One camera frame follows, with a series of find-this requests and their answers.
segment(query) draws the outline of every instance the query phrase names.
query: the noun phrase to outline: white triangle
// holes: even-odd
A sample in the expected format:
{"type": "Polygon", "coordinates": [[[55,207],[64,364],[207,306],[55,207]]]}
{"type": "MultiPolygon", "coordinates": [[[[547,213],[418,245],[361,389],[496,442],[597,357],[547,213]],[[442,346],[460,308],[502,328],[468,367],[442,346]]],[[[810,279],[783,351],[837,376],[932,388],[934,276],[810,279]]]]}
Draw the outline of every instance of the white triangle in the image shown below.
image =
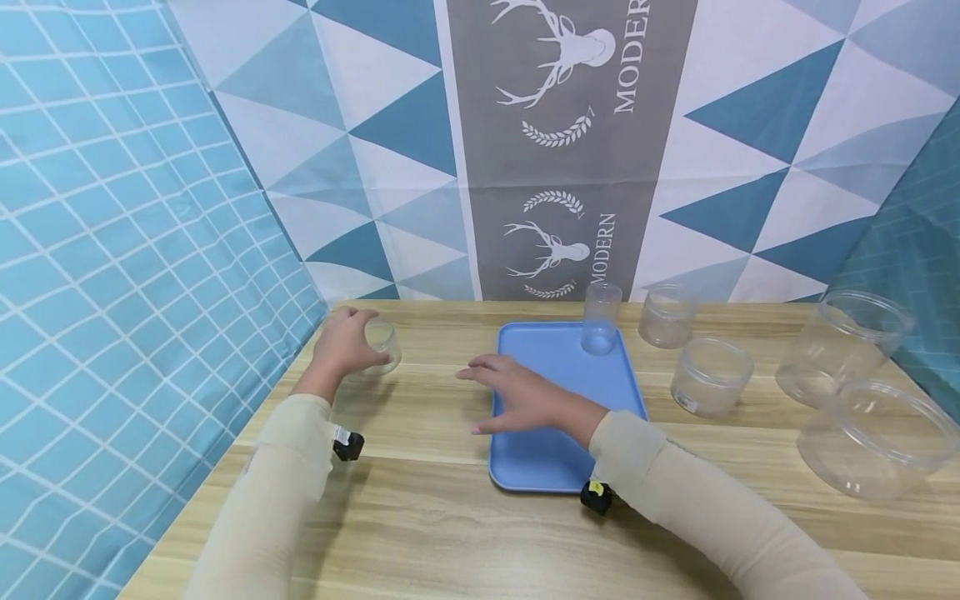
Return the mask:
{"type": "Polygon", "coordinates": [[[851,33],[910,1],[911,0],[861,0],[860,10],[856,12],[856,16],[853,18],[851,33]]]}
{"type": "Polygon", "coordinates": [[[687,114],[842,38],[784,2],[700,0],[676,112],[687,114]]]}
{"type": "Polygon", "coordinates": [[[391,283],[362,271],[329,262],[305,262],[303,265],[313,278],[313,283],[327,306],[333,306],[344,300],[361,298],[391,283]]]}
{"type": "Polygon", "coordinates": [[[277,192],[267,192],[267,196],[303,259],[371,221],[358,212],[336,204],[284,196],[277,192]]]}
{"type": "Polygon", "coordinates": [[[816,279],[751,256],[733,288],[730,302],[789,302],[821,294],[826,289],[827,285],[816,279]]]}
{"type": "Polygon", "coordinates": [[[359,137],[351,135],[349,139],[374,217],[396,210],[456,179],[359,137]]]}
{"type": "Polygon", "coordinates": [[[947,112],[953,98],[848,41],[814,110],[796,162],[888,123],[947,112]]]}
{"type": "Polygon", "coordinates": [[[312,14],[348,130],[440,72],[425,60],[312,14]]]}
{"type": "Polygon", "coordinates": [[[643,288],[652,283],[746,255],[703,233],[651,217],[636,262],[631,299],[645,297],[643,288]]]}
{"type": "Polygon", "coordinates": [[[190,50],[216,87],[306,9],[287,0],[170,0],[190,50]]]}
{"type": "Polygon", "coordinates": [[[390,271],[395,281],[417,276],[465,256],[460,251],[391,227],[386,223],[378,221],[376,229],[380,233],[380,241],[383,243],[383,250],[387,254],[387,262],[390,263],[390,271]]]}
{"type": "Polygon", "coordinates": [[[878,206],[800,169],[790,169],[756,239],[754,252],[799,240],[811,233],[872,217],[878,206]]]}
{"type": "Polygon", "coordinates": [[[408,288],[405,285],[397,285],[396,290],[400,294],[401,300],[440,300],[436,296],[430,296],[429,294],[424,294],[423,292],[418,292],[408,288]]]}
{"type": "Polygon", "coordinates": [[[786,168],[786,163],[685,117],[674,119],[651,214],[661,215],[786,168]]]}
{"type": "Polygon", "coordinates": [[[264,187],[346,135],[319,121],[214,92],[264,187]]]}

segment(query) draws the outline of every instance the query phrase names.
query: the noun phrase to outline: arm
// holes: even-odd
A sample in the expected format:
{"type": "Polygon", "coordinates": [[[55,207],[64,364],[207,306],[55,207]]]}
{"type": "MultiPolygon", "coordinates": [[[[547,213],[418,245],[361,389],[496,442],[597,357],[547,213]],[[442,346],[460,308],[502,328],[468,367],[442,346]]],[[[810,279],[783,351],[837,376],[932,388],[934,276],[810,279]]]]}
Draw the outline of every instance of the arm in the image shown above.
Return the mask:
{"type": "Polygon", "coordinates": [[[589,450],[599,480],[703,552],[747,600],[866,598],[786,515],[647,421],[609,413],[589,450]]]}
{"type": "Polygon", "coordinates": [[[656,426],[610,413],[518,365],[484,355],[457,373],[495,388],[505,412],[475,434],[561,429],[596,459],[594,475],[654,523],[703,552],[747,600],[866,596],[829,554],[772,504],[669,442],[656,426]]]}
{"type": "Polygon", "coordinates": [[[187,586],[187,600],[283,600],[300,532],[324,493],[333,451],[330,403],[350,372],[390,360],[367,346],[373,311],[344,307],[313,360],[267,420],[227,496],[187,586]]]}

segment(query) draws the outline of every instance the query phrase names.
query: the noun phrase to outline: beige sleeve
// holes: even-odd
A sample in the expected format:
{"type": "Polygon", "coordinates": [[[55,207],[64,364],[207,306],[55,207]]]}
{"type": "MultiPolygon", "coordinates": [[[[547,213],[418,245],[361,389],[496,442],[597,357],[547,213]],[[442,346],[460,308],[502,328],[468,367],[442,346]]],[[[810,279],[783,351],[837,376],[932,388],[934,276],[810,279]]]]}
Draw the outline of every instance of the beige sleeve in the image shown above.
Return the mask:
{"type": "Polygon", "coordinates": [[[595,478],[703,552],[746,600],[866,599],[786,515],[647,421],[609,413],[589,449],[595,478]]]}
{"type": "Polygon", "coordinates": [[[187,600],[285,600],[300,532],[324,493],[330,405],[298,394],[277,406],[200,554],[187,600]]]}

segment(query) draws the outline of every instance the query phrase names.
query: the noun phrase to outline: clear plastic cup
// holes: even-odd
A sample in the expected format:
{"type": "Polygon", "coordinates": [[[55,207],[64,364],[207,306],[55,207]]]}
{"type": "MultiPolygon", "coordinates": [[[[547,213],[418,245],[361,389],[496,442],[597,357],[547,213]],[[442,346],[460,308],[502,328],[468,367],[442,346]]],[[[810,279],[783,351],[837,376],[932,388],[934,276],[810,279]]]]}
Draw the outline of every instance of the clear plastic cup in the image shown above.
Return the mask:
{"type": "Polygon", "coordinates": [[[670,394],[697,417],[723,417],[743,394],[754,374],[746,351],[719,338],[693,338],[680,351],[670,394]]]}
{"type": "Polygon", "coordinates": [[[823,402],[797,438],[821,479],[865,500],[893,499],[960,451],[960,428],[936,404],[878,381],[854,381],[823,402]]]}
{"type": "Polygon", "coordinates": [[[913,325],[906,310],[880,296],[830,292],[783,357],[777,383],[788,396],[817,408],[822,396],[845,382],[870,377],[913,325]]]}
{"type": "Polygon", "coordinates": [[[590,354],[602,356],[613,349],[621,300],[623,292],[607,281],[591,283],[587,288],[580,344],[590,354]]]}
{"type": "Polygon", "coordinates": [[[697,298],[682,285],[660,283],[647,288],[639,334],[657,348],[679,348],[690,339],[697,298]]]}
{"type": "Polygon", "coordinates": [[[377,365],[360,371],[364,377],[378,377],[396,369],[400,364],[402,353],[400,351],[400,342],[396,338],[396,330],[389,321],[382,317],[374,317],[367,322],[364,329],[367,336],[367,344],[377,352],[387,352],[390,354],[390,362],[386,365],[377,365]]]}

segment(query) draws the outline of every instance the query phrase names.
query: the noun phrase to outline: wooden table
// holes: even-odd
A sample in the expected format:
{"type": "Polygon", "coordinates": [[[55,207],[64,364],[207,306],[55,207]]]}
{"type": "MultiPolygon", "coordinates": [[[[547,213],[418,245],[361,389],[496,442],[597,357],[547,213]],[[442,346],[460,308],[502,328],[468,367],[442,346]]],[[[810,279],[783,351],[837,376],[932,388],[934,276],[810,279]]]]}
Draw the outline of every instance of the wooden table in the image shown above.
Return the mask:
{"type": "MultiPolygon", "coordinates": [[[[488,441],[469,434],[490,393],[453,373],[492,352],[512,321],[575,320],[556,302],[364,301],[396,326],[403,362],[373,384],[345,384],[334,420],[367,438],[364,455],[337,464],[306,531],[294,597],[735,598],[702,555],[620,505],[606,519],[574,497],[515,495],[487,474],[488,441]]],[[[696,329],[746,348],[756,372],[727,418],[702,420],[671,399],[676,350],[636,334],[640,307],[621,328],[650,419],[784,510],[874,600],[960,598],[960,466],[882,506],[834,491],[801,460],[795,441],[810,409],[773,374],[811,311],[803,304],[701,307],[696,329]]],[[[267,417],[306,366],[309,345],[277,384],[121,598],[178,598],[230,487],[267,417]]],[[[882,377],[912,382],[893,365],[882,377]]]]}

